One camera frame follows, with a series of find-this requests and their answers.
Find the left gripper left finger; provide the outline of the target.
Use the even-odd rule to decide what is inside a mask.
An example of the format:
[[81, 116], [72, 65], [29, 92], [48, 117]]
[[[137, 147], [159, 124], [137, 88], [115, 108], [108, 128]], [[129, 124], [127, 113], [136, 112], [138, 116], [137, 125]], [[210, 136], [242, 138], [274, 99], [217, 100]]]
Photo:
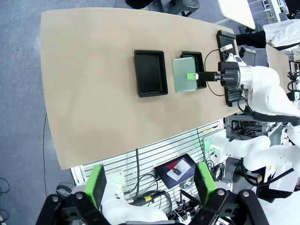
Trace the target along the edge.
[[108, 225], [100, 210], [106, 184], [104, 167], [94, 166], [83, 191], [65, 198], [57, 194], [47, 196], [36, 224], [71, 225], [81, 220], [86, 225]]

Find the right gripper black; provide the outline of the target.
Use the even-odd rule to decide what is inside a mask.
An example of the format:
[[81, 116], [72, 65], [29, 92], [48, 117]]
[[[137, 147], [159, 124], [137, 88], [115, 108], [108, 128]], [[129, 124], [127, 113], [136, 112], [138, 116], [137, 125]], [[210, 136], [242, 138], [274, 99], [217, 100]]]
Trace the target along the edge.
[[201, 82], [216, 82], [220, 80], [223, 87], [236, 88], [240, 81], [240, 69], [237, 62], [222, 61], [218, 63], [217, 72], [199, 72], [199, 73], [187, 73], [187, 80], [199, 80]]

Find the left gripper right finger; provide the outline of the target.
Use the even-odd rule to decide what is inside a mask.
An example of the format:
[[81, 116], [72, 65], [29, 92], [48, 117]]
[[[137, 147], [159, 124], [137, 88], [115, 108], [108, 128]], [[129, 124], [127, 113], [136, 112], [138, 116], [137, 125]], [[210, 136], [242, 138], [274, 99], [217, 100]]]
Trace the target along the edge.
[[235, 194], [217, 188], [205, 162], [195, 166], [194, 182], [200, 209], [191, 219], [191, 225], [214, 225], [220, 218], [232, 225], [269, 224], [254, 191], [244, 189]]

